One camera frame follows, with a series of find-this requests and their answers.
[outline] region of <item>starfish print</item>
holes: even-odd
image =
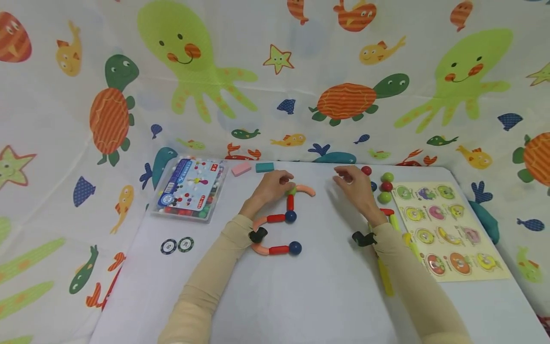
[[[275,75],[281,72],[283,67],[294,69],[294,66],[290,63],[290,51],[281,51],[273,44],[270,45],[269,58],[263,63],[263,65],[275,66]]]
[[[7,182],[26,187],[29,182],[27,176],[23,173],[23,167],[34,159],[35,156],[36,154],[19,156],[13,151],[11,146],[6,146],[0,152],[0,189]]]
[[[526,76],[526,78],[536,78],[535,81],[531,83],[531,86],[538,85],[543,81],[548,81],[550,83],[550,63],[544,66],[537,73]]]

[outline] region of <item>orange turtle shell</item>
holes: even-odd
[[[97,149],[107,155],[116,151],[126,138],[129,125],[122,93],[114,88],[99,92],[90,109],[90,130]]]
[[[550,132],[542,133],[525,145],[525,167],[541,184],[550,187]]]
[[[372,88],[345,83],[323,92],[317,102],[317,109],[325,116],[346,119],[362,114],[375,99],[376,92]]]

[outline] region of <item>blue ball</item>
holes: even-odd
[[[297,241],[293,241],[288,244],[288,251],[292,255],[299,255],[302,252],[302,245]]]
[[[292,223],[296,221],[297,215],[294,210],[289,210],[284,214],[284,219],[286,222]]]

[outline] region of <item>octopus print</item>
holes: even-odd
[[[395,123],[402,128],[429,113],[416,128],[421,133],[439,110],[443,111],[443,126],[449,124],[461,103],[466,105],[470,119],[478,119],[478,98],[488,92],[505,92],[510,85],[504,81],[483,83],[483,77],[506,54],[512,43],[512,31],[492,29],[480,31],[460,40],[441,59],[436,68],[436,93],[431,100],[409,111]]]
[[[248,110],[257,111],[256,105],[233,84],[254,82],[256,74],[240,68],[218,68],[208,30],[187,6],[170,0],[150,2],[140,9],[137,28],[147,48],[179,80],[172,96],[174,113],[183,114],[185,103],[192,97],[202,120],[210,123],[212,119],[203,99],[206,94],[224,115],[235,118],[235,112],[222,98],[222,90]]]

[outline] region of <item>poker chip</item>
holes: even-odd
[[[172,254],[178,243],[174,239],[166,239],[161,245],[162,254]]]
[[[195,244],[195,242],[193,241],[193,238],[185,237],[185,238],[183,238],[179,241],[178,249],[180,250],[180,252],[184,252],[184,253],[189,252],[193,248],[194,244]]]

